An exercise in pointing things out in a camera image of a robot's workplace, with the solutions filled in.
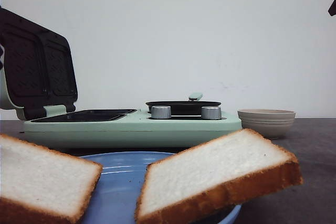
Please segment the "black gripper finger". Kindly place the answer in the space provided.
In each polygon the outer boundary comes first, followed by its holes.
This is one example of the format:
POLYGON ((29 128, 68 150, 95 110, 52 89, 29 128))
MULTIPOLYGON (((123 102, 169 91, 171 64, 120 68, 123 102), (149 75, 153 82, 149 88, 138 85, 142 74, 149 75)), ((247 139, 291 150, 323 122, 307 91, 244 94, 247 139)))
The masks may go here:
POLYGON ((336 15, 336 0, 332 2, 331 6, 328 9, 328 13, 330 16, 336 15))

